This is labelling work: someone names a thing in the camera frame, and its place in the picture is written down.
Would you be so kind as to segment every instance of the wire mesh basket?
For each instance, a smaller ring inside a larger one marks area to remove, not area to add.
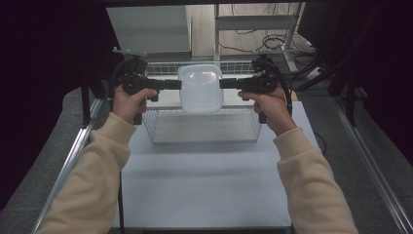
[[[225,75],[253,74],[249,61],[201,62],[220,66]],[[180,66],[200,64],[199,62],[157,62],[149,63],[147,76],[176,75]],[[143,123],[151,140],[161,143],[191,142],[256,142],[261,129],[258,115],[251,105],[224,106],[212,113],[192,114],[180,106],[150,107],[143,114]]]

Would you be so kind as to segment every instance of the person's right hand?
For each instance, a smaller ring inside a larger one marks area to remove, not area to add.
[[[146,98],[153,97],[157,93],[156,90],[143,89],[130,96],[122,89],[122,86],[119,86],[115,89],[113,113],[133,125],[134,115],[143,114],[146,111]]]
[[[297,128],[288,113],[283,90],[277,87],[269,94],[259,95],[247,92],[239,92],[241,98],[253,99],[255,113],[261,111],[267,116],[267,125],[279,136],[289,130]]]

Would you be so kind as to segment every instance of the white container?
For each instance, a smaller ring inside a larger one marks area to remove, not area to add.
[[[219,88],[221,69],[213,64],[181,66],[178,79],[182,81],[180,102],[188,113],[209,113],[222,107],[224,93]]]

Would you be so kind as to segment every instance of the sweater sleeve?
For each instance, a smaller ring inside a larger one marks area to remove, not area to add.
[[[76,167],[57,193],[37,233],[107,233],[116,211],[119,171],[135,127],[113,113],[91,133]]]
[[[281,155],[279,173],[297,233],[357,233],[329,164],[308,142],[303,130],[284,133],[274,143]]]

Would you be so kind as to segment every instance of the wire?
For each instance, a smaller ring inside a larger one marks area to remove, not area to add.
[[[300,58],[300,57],[315,57],[315,56],[313,56],[313,55],[296,55],[295,57],[294,57],[294,60],[298,63],[298,64],[300,64],[300,65],[308,65],[309,63],[303,63],[303,62],[301,62],[301,61],[299,61],[297,58]]]
[[[110,110],[112,110],[113,107],[113,98],[115,98],[115,83],[116,83],[116,79],[118,76],[119,71],[124,68],[124,66],[127,64],[126,61],[122,61],[120,62],[116,67],[115,70],[112,73],[112,78],[109,81],[109,92],[108,92],[108,96],[109,96],[109,105],[110,105]]]
[[[322,152],[322,154],[325,154],[325,152],[327,152],[327,142],[325,142],[324,138],[323,138],[320,134],[318,134],[318,133],[315,132],[315,131],[313,131],[313,132],[314,132],[314,135],[315,135],[316,137],[319,137],[319,139],[321,139],[322,144],[324,145],[324,149],[322,149],[321,152]]]
[[[273,15],[275,14],[276,9],[277,9],[277,15],[278,15],[278,14],[279,14],[279,11],[278,11],[278,9],[279,9],[279,4],[278,4],[278,3],[275,3],[275,4],[274,4]]]
[[[284,40],[282,40],[278,36],[279,35],[277,35],[277,34],[270,34],[270,35],[265,36],[262,39],[262,45],[259,48],[255,49],[255,50],[251,50],[251,51],[247,51],[247,50],[243,50],[243,49],[239,49],[239,48],[235,48],[235,47],[223,46],[221,43],[218,43],[218,45],[222,48],[225,48],[225,49],[230,49],[230,50],[235,50],[235,51],[240,51],[240,52],[245,52],[245,53],[253,53],[253,52],[261,50],[263,47],[267,48],[268,50],[275,50],[275,49],[280,48],[282,46],[282,44],[285,42]],[[278,42],[279,44],[277,46],[270,46],[270,45],[267,44],[270,41],[275,41],[275,42]]]
[[[274,11],[276,10],[276,6],[278,6],[277,3],[274,4],[273,14],[274,14]],[[264,9],[264,11],[261,13],[261,15],[264,15],[264,13],[267,11],[267,9],[268,9],[268,15],[270,15],[270,11],[271,11],[271,4],[270,3],[267,4],[267,7]],[[235,13],[237,13],[237,15],[240,14],[238,12],[238,10],[235,8],[235,4],[231,4],[231,13],[232,13],[233,16],[235,15]],[[238,30],[235,30],[235,32],[239,35],[248,34],[248,33],[252,33],[252,32],[255,32],[255,31],[257,31],[257,29],[250,30],[250,31],[243,31],[243,32],[239,32]]]
[[[304,75],[307,75],[307,73],[309,73],[309,71],[314,69],[320,63],[321,63],[321,59],[319,57],[316,57],[312,62],[310,62],[308,65],[306,65],[300,72],[298,72],[293,78],[291,78],[288,81],[288,84],[289,84],[289,87],[290,87],[289,89],[291,91],[293,91],[294,90],[293,87],[292,87],[293,83],[296,80],[303,78]]]
[[[308,55],[308,56],[315,56],[316,55],[316,53],[307,53],[307,52],[301,51],[300,48],[297,46],[297,44],[295,44],[295,41],[293,39],[291,39],[291,41],[294,44],[295,49],[297,49],[297,51],[299,51],[301,54]]]

